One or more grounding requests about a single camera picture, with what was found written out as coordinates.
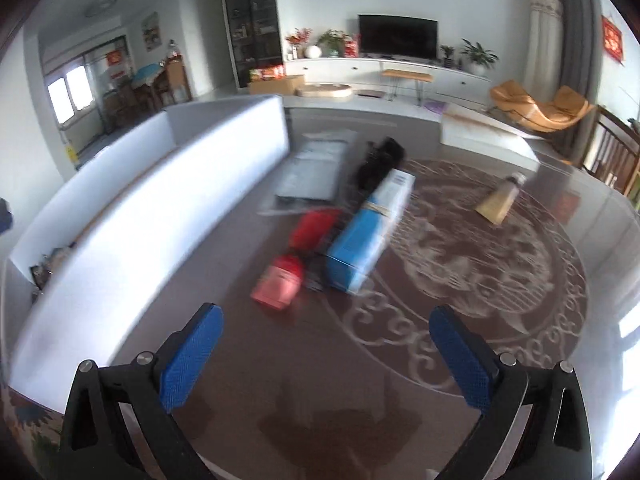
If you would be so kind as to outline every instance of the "tv stand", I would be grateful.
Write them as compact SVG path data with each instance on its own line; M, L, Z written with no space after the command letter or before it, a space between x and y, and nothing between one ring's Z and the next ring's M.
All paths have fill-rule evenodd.
M372 57L320 57L287 61L286 69L287 75L305 75L308 83L348 84L356 90L383 91L388 96L394 92L394 81L382 75L385 70L421 73L433 78L431 83L424 84L424 97L427 99L453 102L475 110L487 108L491 102L491 80L425 62ZM399 82L397 94L400 98L415 102L415 82Z

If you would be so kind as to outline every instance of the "television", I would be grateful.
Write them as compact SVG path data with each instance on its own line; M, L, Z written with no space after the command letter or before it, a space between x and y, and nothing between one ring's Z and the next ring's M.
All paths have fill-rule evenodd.
M360 14L360 51L381 56L438 57L438 22L404 16Z

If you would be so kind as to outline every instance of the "blue and white box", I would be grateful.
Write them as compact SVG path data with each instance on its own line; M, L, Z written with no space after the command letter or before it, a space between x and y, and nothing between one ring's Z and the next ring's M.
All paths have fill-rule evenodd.
M356 294L402 218L415 177L391 170L327 251L331 286Z

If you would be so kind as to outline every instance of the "white round vase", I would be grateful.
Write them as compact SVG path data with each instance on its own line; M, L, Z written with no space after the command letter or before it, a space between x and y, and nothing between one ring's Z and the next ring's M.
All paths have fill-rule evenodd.
M478 65L478 63L469 63L469 72L482 77L486 74L486 67L484 65Z
M305 57L316 59L322 56L322 49L317 45L309 45L305 50Z

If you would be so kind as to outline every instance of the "clear plastic bag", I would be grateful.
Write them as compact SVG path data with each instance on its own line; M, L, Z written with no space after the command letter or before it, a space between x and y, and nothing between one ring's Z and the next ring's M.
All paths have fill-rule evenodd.
M349 161L358 133L335 130L302 137L300 148L278 169L259 214L301 214L346 205Z

